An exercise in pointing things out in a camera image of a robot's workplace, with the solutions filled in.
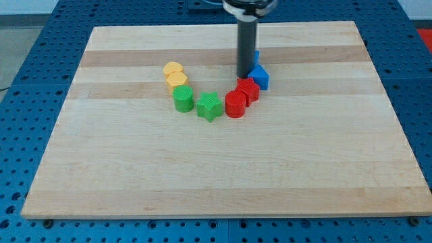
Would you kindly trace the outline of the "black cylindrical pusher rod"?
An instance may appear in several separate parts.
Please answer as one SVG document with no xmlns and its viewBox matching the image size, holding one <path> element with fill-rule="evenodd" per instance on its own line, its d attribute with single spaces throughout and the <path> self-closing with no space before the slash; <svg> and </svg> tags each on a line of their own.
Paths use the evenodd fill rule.
<svg viewBox="0 0 432 243">
<path fill-rule="evenodd" d="M 258 20 L 238 20 L 237 77 L 247 78 L 254 69 Z"/>
</svg>

